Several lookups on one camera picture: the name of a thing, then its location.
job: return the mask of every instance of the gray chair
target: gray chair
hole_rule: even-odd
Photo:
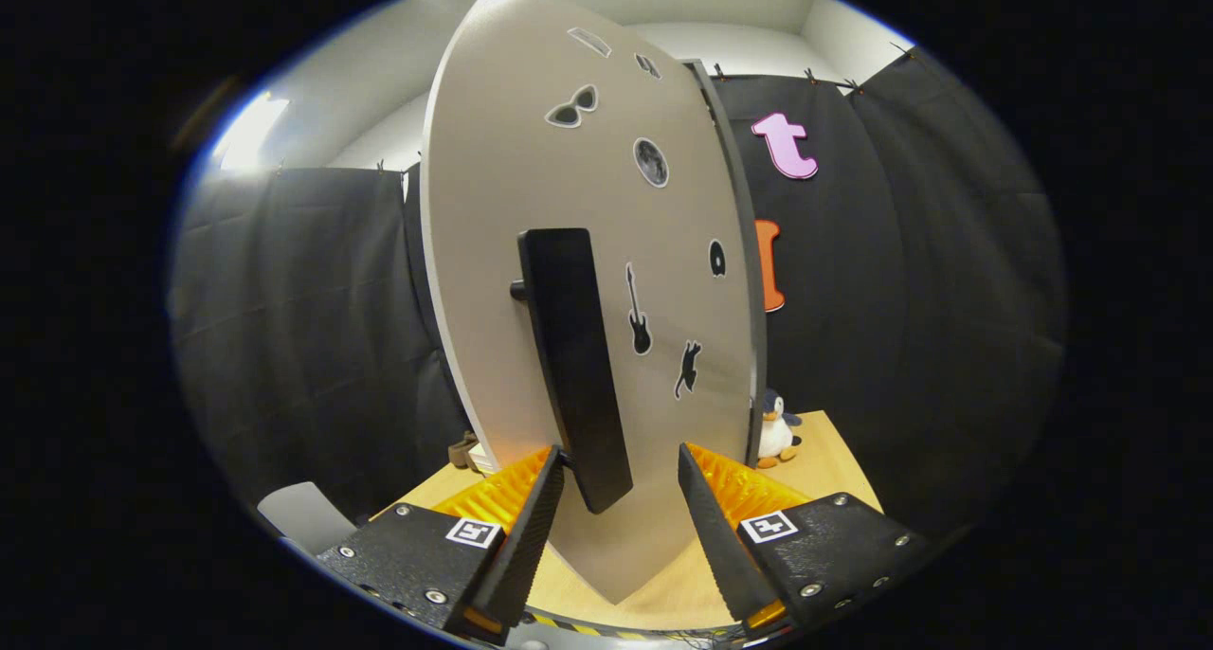
[[[257,512],[283,536],[319,555],[358,531],[315,483],[295,483],[261,498]]]

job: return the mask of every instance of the white wall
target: white wall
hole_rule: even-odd
[[[856,80],[864,84],[875,73],[900,57],[901,51],[889,41],[910,50],[913,42],[865,12],[838,0],[813,0],[801,36],[810,50],[826,58],[828,64],[813,73],[819,80]]]
[[[382,159],[385,170],[405,171],[421,162],[417,150],[421,149],[421,129],[426,122],[429,92],[425,92],[404,103],[346,146],[329,166],[371,170]]]
[[[826,58],[791,33],[711,23],[632,24],[631,28],[673,58],[702,59],[713,75],[712,64],[719,63],[725,75],[802,76],[804,68],[810,67],[819,79],[838,79]],[[887,42],[884,46],[893,49]],[[385,170],[404,171],[420,162],[417,150],[428,98],[429,92],[425,92],[404,103],[346,146],[329,166],[371,170],[382,159]]]
[[[632,24],[628,29],[673,58],[700,58],[708,73],[719,63],[724,75],[804,76],[828,79],[830,63],[804,38],[741,24],[662,23]]]

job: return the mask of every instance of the orange letter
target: orange letter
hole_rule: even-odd
[[[775,247],[774,240],[779,235],[779,223],[768,222],[765,218],[756,218],[754,228],[758,228],[758,258],[762,261],[762,290],[763,304],[770,314],[780,306],[784,306],[784,292],[775,287]]]

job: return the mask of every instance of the sticker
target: sticker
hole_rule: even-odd
[[[568,102],[553,107],[547,114],[547,124],[562,129],[576,129],[581,126],[582,112],[598,109],[598,87],[583,85]]]
[[[758,234],[758,258],[762,261],[762,301],[768,314],[784,307],[784,292],[775,286],[775,236],[779,235],[779,223],[767,218],[754,218],[754,232]]]
[[[721,241],[714,238],[707,245],[707,266],[712,269],[713,279],[724,278],[724,245],[721,245]]]
[[[497,536],[499,530],[501,530],[501,525],[461,518],[460,521],[455,523],[455,526],[451,528],[451,531],[446,534],[446,538],[459,543],[475,546],[477,548],[488,548],[489,544],[492,543],[492,538]]]
[[[780,175],[790,179],[807,179],[818,173],[818,161],[814,158],[801,158],[801,148],[796,139],[805,137],[801,124],[788,124],[782,112],[771,112],[750,127],[754,136],[765,137],[770,161],[775,162]]]
[[[670,167],[666,165],[666,156],[661,149],[647,137],[638,137],[632,144],[632,156],[636,158],[636,166],[640,175],[654,188],[666,188],[670,181]]]
[[[796,529],[796,525],[792,524],[792,520],[787,519],[787,515],[782,511],[741,520],[741,526],[746,528],[746,532],[754,543],[775,541],[776,538],[784,538],[801,531]]]
[[[687,384],[687,392],[695,390],[695,378],[699,377],[699,371],[695,370],[695,359],[699,353],[704,350],[701,343],[694,340],[687,341],[687,348],[683,352],[683,370],[678,376],[678,382],[674,383],[674,399],[682,400],[682,386]]]
[[[654,80],[661,80],[661,72],[657,72],[657,63],[653,59],[643,57],[640,53],[636,55],[636,63],[640,65],[640,70],[645,70],[653,76]]]
[[[632,262],[627,263],[627,290],[632,295],[632,310],[627,313],[627,323],[632,326],[632,352],[644,357],[653,349],[653,336],[649,335],[649,317],[636,304],[636,281],[632,278]]]
[[[600,40],[598,34],[585,32],[581,28],[571,28],[569,29],[569,36],[590,46],[590,49],[594,50],[594,53],[602,55],[603,58],[610,58],[610,46],[606,46],[606,41]]]

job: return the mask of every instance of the stuffed penguin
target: stuffed penguin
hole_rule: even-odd
[[[801,438],[792,434],[792,427],[801,424],[801,417],[784,412],[784,398],[768,389],[762,401],[762,435],[758,438],[758,467],[774,468],[780,461],[796,457]]]

